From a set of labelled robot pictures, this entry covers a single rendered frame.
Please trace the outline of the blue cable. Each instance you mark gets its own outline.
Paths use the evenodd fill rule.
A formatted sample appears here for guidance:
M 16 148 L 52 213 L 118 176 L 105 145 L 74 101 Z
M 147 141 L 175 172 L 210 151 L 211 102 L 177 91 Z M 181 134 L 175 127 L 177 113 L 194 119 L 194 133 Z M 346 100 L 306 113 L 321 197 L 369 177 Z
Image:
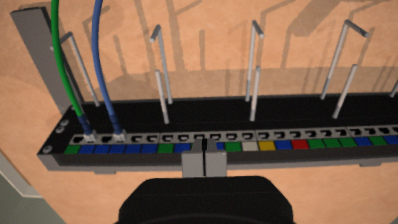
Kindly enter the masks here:
M 102 74 L 101 64 L 100 64 L 100 57 L 99 57 L 99 21 L 100 21 L 100 13 L 102 8 L 103 0 L 95 0 L 94 10 L 93 10 L 93 18 L 92 18 L 92 32 L 91 32 L 91 41 L 92 41 L 92 56 L 93 56 L 93 63 L 95 68 L 95 73 L 97 76 L 97 80 L 99 83 L 99 87 L 106 104 L 109 118 L 112 123 L 117 123 L 118 118 L 116 113 L 114 112 L 106 85 L 104 81 L 104 77 Z

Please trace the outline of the green cable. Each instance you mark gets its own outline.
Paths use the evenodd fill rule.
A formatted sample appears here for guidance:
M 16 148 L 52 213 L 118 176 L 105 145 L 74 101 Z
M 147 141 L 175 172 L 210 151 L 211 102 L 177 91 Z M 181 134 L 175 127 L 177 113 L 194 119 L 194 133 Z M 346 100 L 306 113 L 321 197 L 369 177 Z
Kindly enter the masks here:
M 75 97 L 71 84 L 69 82 L 65 66 L 63 63 L 61 47 L 60 47 L 60 39 L 59 39 L 59 23 L 58 23 L 58 15 L 59 15 L 59 0 L 52 0 L 51 1 L 51 31 L 52 31 L 52 41 L 53 41 L 53 48 L 56 58 L 56 63 L 58 66 L 58 70 L 66 89 L 66 92 L 70 98 L 70 101 L 77 113 L 77 117 L 81 124 L 85 124 L 87 122 L 85 114 L 82 112 L 79 103 Z

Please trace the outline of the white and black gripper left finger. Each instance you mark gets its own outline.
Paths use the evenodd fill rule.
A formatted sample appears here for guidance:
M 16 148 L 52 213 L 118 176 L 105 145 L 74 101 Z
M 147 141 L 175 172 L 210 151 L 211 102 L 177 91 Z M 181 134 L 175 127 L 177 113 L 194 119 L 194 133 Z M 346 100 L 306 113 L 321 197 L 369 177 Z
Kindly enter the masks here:
M 183 151 L 182 178 L 205 177 L 205 139 L 195 139 L 191 151 Z

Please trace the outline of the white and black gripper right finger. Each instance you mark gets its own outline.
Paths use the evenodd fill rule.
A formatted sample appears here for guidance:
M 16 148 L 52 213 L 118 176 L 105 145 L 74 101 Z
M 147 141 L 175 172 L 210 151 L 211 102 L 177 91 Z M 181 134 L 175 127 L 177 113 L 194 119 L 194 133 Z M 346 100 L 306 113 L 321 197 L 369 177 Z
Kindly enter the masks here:
M 214 138 L 205 138 L 205 177 L 227 177 L 226 150 L 217 150 Z

